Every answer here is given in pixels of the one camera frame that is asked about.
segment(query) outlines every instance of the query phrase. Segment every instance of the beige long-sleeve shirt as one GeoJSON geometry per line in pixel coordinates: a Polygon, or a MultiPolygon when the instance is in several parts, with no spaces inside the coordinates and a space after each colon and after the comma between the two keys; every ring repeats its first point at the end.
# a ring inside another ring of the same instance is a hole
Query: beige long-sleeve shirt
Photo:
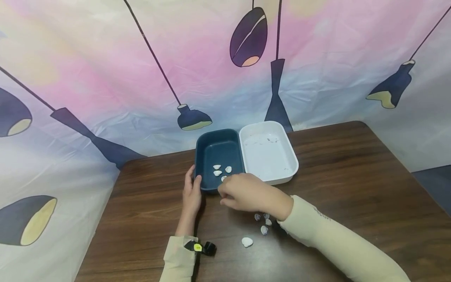
{"type": "MultiPolygon", "coordinates": [[[[355,282],[410,282],[388,255],[348,228],[323,215],[298,196],[291,214],[280,226],[302,244],[318,249],[355,282]]],[[[195,252],[184,245],[195,237],[171,237],[164,256],[160,282],[191,281],[195,252]]]]}

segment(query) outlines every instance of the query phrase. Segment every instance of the brown tabletop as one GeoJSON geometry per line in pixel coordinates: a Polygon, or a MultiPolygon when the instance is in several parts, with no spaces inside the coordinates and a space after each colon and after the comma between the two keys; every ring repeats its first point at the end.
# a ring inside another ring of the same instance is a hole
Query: brown tabletop
{"type": "MultiPolygon", "coordinates": [[[[299,159],[278,187],[315,205],[389,254],[412,281],[451,281],[451,220],[363,123],[288,134],[299,159]]],[[[181,211],[184,174],[194,150],[125,165],[84,259],[77,282],[158,281],[181,211]]],[[[208,196],[198,225],[202,256],[196,281],[348,281],[314,249],[280,227],[260,233],[253,213],[228,210],[208,196]],[[245,249],[241,238],[253,238],[245,249]]]]}

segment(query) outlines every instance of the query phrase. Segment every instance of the dark blue tray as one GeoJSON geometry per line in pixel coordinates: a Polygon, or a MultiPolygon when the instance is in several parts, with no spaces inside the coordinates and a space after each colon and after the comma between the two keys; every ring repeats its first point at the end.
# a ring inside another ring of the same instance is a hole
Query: dark blue tray
{"type": "Polygon", "coordinates": [[[195,176],[202,175],[201,190],[217,193],[221,177],[244,172],[243,155],[239,144],[238,132],[233,129],[221,129],[201,135],[196,144],[194,160],[195,176]],[[215,176],[213,165],[221,165],[222,174],[215,176]]]}

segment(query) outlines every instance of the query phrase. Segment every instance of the lamp shade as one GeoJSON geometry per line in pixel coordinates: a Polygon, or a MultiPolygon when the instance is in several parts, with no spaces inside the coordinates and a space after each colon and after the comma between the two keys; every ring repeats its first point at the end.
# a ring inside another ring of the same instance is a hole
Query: lamp shade
{"type": "Polygon", "coordinates": [[[47,227],[56,202],[54,197],[39,195],[0,209],[0,244],[33,244],[47,227]]]}
{"type": "Polygon", "coordinates": [[[409,72],[414,65],[414,60],[403,63],[395,74],[392,74],[377,85],[366,99],[379,100],[382,103],[382,107],[386,109],[396,108],[402,93],[412,81],[412,76],[410,76],[409,72]]]}
{"type": "Polygon", "coordinates": [[[32,115],[22,101],[0,88],[0,137],[25,131],[31,124],[32,115]]]}
{"type": "Polygon", "coordinates": [[[108,161],[114,163],[118,169],[121,169],[128,161],[145,157],[125,146],[97,137],[67,108],[58,109],[50,116],[81,135],[88,137],[102,155],[108,161]]]}
{"type": "Polygon", "coordinates": [[[283,66],[285,64],[285,59],[277,59],[271,62],[271,90],[272,97],[269,103],[268,111],[266,112],[265,121],[273,120],[280,123],[285,132],[292,132],[293,127],[291,126],[290,119],[286,113],[285,106],[279,96],[279,87],[282,78],[283,66]]]}
{"type": "Polygon", "coordinates": [[[258,62],[265,51],[268,24],[265,12],[256,7],[240,21],[230,40],[230,58],[238,67],[247,67],[258,62]]]}
{"type": "Polygon", "coordinates": [[[180,112],[177,123],[183,130],[196,130],[212,124],[212,119],[206,113],[191,110],[186,104],[178,106],[177,109],[180,112]]]}

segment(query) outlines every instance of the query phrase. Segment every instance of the fabric backdrop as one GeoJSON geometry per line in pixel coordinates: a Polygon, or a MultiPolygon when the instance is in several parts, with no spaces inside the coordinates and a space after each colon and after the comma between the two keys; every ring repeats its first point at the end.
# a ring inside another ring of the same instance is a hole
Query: fabric backdrop
{"type": "Polygon", "coordinates": [[[1,280],[73,281],[124,162],[208,131],[362,120],[451,164],[448,0],[279,3],[0,0],[1,280]]]}

